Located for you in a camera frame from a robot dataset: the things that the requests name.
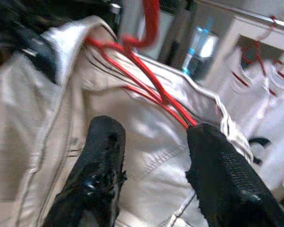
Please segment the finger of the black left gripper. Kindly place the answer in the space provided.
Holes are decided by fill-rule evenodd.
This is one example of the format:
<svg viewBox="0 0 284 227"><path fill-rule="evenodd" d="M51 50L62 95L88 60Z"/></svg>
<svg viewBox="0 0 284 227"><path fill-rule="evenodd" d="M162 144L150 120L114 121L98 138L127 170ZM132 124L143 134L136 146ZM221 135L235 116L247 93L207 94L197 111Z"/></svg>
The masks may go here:
<svg viewBox="0 0 284 227"><path fill-rule="evenodd" d="M48 40L33 30L21 30L21 51L37 70L56 83L56 52Z"/></svg>

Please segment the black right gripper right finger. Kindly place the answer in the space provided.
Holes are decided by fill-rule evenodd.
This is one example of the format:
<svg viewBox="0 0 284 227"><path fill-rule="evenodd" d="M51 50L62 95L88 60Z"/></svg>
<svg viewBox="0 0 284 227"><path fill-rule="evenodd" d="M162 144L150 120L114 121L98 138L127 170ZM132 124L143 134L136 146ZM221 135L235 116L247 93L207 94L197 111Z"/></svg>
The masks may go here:
<svg viewBox="0 0 284 227"><path fill-rule="evenodd" d="M186 178L210 227L284 227L284 211L222 132L206 123L186 132Z"/></svg>

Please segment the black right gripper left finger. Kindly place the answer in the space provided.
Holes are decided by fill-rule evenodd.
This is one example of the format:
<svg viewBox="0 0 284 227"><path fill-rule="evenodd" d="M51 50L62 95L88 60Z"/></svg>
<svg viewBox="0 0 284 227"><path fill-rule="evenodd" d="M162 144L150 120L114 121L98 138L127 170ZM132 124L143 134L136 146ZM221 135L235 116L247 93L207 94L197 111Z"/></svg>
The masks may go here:
<svg viewBox="0 0 284 227"><path fill-rule="evenodd" d="M102 115L89 125L86 143L65 186L44 219L44 227L112 227L118 200L126 133L117 120Z"/></svg>

